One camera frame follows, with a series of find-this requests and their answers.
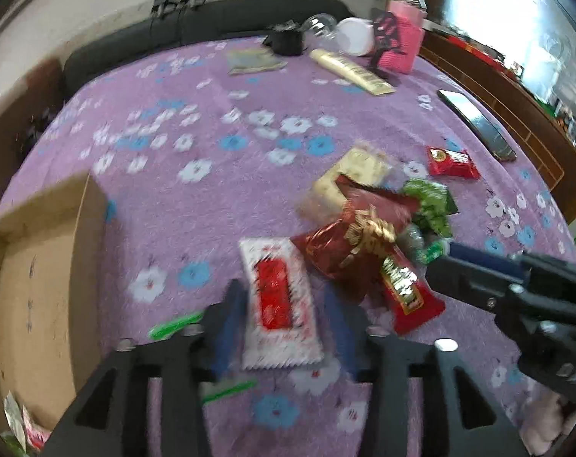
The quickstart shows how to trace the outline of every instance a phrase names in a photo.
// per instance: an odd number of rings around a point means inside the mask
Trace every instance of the green candy wrapper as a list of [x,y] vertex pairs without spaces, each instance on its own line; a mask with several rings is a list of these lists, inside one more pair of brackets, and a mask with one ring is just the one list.
[[421,202],[420,210],[413,217],[413,222],[421,230],[430,229],[441,237],[453,236],[447,216],[459,213],[459,210],[447,186],[431,180],[412,178],[404,183],[402,193],[416,197]]

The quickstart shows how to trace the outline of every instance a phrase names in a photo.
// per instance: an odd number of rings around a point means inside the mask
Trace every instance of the smartphone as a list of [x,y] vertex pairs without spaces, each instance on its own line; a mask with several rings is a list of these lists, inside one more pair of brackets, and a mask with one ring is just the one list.
[[488,151],[499,161],[514,161],[516,153],[493,125],[466,96],[452,91],[438,91],[438,97],[463,120]]

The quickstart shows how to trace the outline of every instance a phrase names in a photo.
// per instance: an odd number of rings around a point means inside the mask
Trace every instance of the snack package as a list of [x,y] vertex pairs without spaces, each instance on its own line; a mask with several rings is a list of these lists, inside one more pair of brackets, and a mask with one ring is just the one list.
[[361,302],[378,284],[381,263],[419,202],[389,189],[363,186],[346,175],[335,183],[347,198],[338,219],[292,242],[321,273],[339,280],[351,298]]
[[444,312],[444,301],[434,296],[427,283],[417,276],[414,266],[398,246],[392,246],[390,255],[383,261],[381,277],[398,335],[419,328]]
[[427,155],[430,174],[480,178],[479,171],[467,152],[458,153],[428,146]]
[[413,221],[421,230],[433,230],[441,237],[452,237],[448,215],[459,213],[448,187],[422,178],[407,180],[402,193],[416,197],[421,202],[420,210]]
[[324,353],[302,256],[290,239],[242,239],[247,279],[243,368],[318,363]]
[[51,436],[51,431],[46,430],[42,426],[37,425],[34,422],[34,419],[30,416],[28,410],[23,407],[24,409],[24,425],[25,425],[25,435],[28,438],[28,444],[36,450],[36,452],[40,452],[42,448],[45,446],[47,440]]
[[395,160],[385,153],[366,142],[358,142],[313,183],[298,204],[299,212],[320,225],[336,220],[347,202],[334,183],[338,175],[347,175],[351,180],[365,186],[377,186],[394,165]]

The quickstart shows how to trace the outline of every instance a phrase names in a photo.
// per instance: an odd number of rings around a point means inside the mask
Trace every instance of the table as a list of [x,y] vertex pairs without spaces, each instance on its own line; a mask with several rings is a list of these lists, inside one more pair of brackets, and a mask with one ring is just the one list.
[[[2,198],[0,212],[74,172],[95,173],[110,199],[100,256],[105,352],[123,337],[146,342],[152,326],[219,301],[229,279],[244,276],[238,239],[310,230],[295,204],[359,139],[400,160],[391,175],[398,185],[427,176],[426,145],[466,149],[480,180],[435,179],[447,184],[460,209],[450,217],[455,239],[500,254],[529,248],[576,261],[567,225],[517,143],[504,131],[518,159],[494,160],[436,96],[438,89],[463,90],[431,64],[418,58],[410,75],[392,79],[397,92],[382,97],[307,56],[288,58],[278,71],[229,76],[226,51],[260,41],[164,51],[91,81]],[[323,280],[313,273],[310,279],[325,364],[259,372],[256,388],[206,405],[216,457],[356,454],[369,387],[341,372],[323,314]],[[444,299],[445,313],[408,338],[455,339],[519,424],[535,383],[515,366],[515,344],[488,313]],[[391,323],[382,310],[369,314]],[[159,407],[152,412],[158,415]],[[150,440],[157,449],[158,428]],[[413,438],[409,455],[418,455],[418,445]]]

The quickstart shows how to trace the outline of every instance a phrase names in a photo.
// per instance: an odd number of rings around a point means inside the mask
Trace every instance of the white lid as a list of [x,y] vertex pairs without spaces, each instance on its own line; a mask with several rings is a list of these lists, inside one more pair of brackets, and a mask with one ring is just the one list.
[[368,53],[374,46],[371,22],[357,17],[343,19],[337,25],[337,42],[345,53],[354,56]]

